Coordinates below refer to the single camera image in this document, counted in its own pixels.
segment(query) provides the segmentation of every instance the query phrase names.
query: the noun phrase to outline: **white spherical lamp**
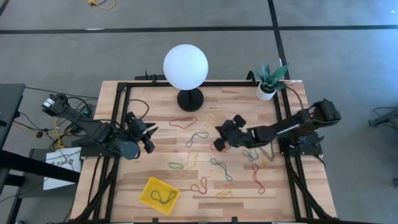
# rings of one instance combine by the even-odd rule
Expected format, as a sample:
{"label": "white spherical lamp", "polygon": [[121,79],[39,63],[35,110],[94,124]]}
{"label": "white spherical lamp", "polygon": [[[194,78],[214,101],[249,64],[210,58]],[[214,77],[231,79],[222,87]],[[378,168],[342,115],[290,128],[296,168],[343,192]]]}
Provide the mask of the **white spherical lamp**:
{"label": "white spherical lamp", "polygon": [[190,44],[174,47],[164,58],[164,75],[172,86],[181,90],[177,103],[184,111],[196,111],[202,106],[203,93],[197,87],[206,80],[208,70],[205,54]]}

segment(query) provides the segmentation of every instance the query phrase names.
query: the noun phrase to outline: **potted plant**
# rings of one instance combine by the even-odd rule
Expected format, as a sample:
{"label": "potted plant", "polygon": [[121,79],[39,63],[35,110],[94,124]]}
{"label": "potted plant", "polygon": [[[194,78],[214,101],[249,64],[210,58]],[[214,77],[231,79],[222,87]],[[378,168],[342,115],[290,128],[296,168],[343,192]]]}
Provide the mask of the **potted plant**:
{"label": "potted plant", "polygon": [[269,65],[261,64],[262,75],[258,71],[254,71],[254,74],[261,80],[256,91],[256,95],[260,100],[267,101],[272,99],[277,90],[285,87],[279,80],[286,74],[287,66],[288,64],[278,68],[272,75],[270,75]]}

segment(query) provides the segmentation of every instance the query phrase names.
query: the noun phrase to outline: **wooden tabletop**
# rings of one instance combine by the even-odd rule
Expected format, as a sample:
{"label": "wooden tabletop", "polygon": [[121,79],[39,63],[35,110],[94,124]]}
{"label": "wooden tabletop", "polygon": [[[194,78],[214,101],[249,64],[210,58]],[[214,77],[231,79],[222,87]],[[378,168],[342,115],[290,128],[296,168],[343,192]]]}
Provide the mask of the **wooden tabletop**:
{"label": "wooden tabletop", "polygon": [[[95,114],[96,119],[111,118],[117,84],[116,81],[103,82]],[[304,106],[308,107],[303,83],[287,81],[287,84],[297,91]],[[246,119],[247,127],[276,123],[274,102],[258,100],[256,87],[251,86],[209,86],[200,87],[200,90],[205,97],[203,106],[196,112],[187,113],[177,105],[178,89],[176,88],[134,87],[131,89],[130,99],[144,100],[150,106],[143,120],[155,122],[159,130],[152,137],[156,146],[152,154],[146,154],[141,147],[143,153],[139,159],[131,161],[121,159],[111,221],[151,222],[153,217],[158,217],[160,222],[227,222],[231,221],[231,217],[238,217],[239,221],[252,222],[294,220],[285,162],[279,154],[277,141],[273,142],[275,152],[273,161],[270,161],[259,149],[256,149],[259,158],[253,162],[242,155],[243,147],[232,148],[226,152],[210,150],[210,145],[218,137],[214,125],[221,124],[226,119],[232,119],[236,114]],[[292,114],[294,114],[300,109],[299,101],[292,91],[287,90],[287,94]],[[285,117],[280,93],[279,96],[280,107]],[[128,111],[133,111],[138,117],[143,115],[145,110],[145,105],[138,101],[130,102],[128,108]],[[172,119],[188,116],[196,116],[197,122],[187,129],[169,125]],[[186,147],[186,142],[194,133],[204,131],[209,133],[208,138],[195,137],[192,147]],[[263,150],[271,155],[271,145],[263,147]],[[188,153],[191,151],[198,151],[194,167],[184,170],[174,170],[169,167],[169,162],[186,163]],[[194,157],[192,153],[188,162],[189,167],[194,165]],[[220,166],[211,164],[211,158],[226,164],[228,174],[233,177],[233,181],[226,180],[224,170]],[[261,167],[262,161],[267,162],[266,167]],[[302,161],[309,191],[327,213],[335,216],[336,212],[323,164],[313,156],[302,156]],[[96,158],[88,158],[84,161],[72,218],[77,217],[87,205],[95,162]],[[92,195],[97,190],[101,163],[102,161],[98,166]],[[257,179],[265,187],[264,194],[259,194],[259,184],[253,181],[253,164],[260,166]],[[169,216],[139,201],[139,196],[150,177],[158,178],[180,191]],[[208,190],[203,195],[190,190],[192,184],[197,184],[203,190],[200,184],[202,177],[208,180]],[[224,199],[216,197],[216,194],[225,188],[231,189],[232,197]],[[305,217],[302,194],[299,189],[297,192],[300,211]],[[107,193],[105,193],[100,218],[104,217],[107,198]]]}

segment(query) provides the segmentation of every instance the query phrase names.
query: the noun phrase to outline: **gray carpet floor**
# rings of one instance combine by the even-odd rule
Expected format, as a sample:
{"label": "gray carpet floor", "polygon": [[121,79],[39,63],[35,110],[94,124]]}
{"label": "gray carpet floor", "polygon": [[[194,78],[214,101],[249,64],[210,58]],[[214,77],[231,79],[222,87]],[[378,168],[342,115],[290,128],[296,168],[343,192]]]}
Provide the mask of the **gray carpet floor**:
{"label": "gray carpet floor", "polygon": [[[274,0],[274,4],[280,26],[398,21],[398,3],[392,0]],[[0,30],[271,25],[268,2],[263,0],[116,0],[115,8],[108,11],[82,0],[10,0],[0,15]],[[377,117],[373,108],[398,106],[398,30],[282,30],[280,34],[291,79],[304,81],[309,102],[332,100],[343,117],[338,125],[319,130],[326,136],[322,147],[338,216],[397,223],[398,189],[392,187],[392,178],[398,177],[397,136],[386,126],[370,128],[368,120]],[[206,54],[209,79],[243,79],[260,63],[279,66],[272,30],[1,34],[0,82],[98,96],[103,80],[133,80],[146,70],[162,73],[165,54],[186,43]],[[20,107],[41,127],[53,122],[41,112],[47,96],[26,90]],[[26,156],[31,148],[50,143],[13,128],[4,149]],[[15,188],[6,187],[0,199],[14,193]],[[31,224],[61,222],[72,200],[73,192],[24,199],[18,219]],[[0,204],[4,217],[0,223],[5,223],[11,202]]]}

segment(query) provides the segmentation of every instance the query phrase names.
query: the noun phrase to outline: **lamp base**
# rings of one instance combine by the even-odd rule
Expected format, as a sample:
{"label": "lamp base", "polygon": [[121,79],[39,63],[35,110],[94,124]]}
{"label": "lamp base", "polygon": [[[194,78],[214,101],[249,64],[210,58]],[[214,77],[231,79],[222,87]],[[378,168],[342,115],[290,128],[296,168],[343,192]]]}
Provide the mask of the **lamp base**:
{"label": "lamp base", "polygon": [[199,110],[203,104],[203,93],[195,88],[193,90],[181,90],[177,95],[177,103],[186,112]]}

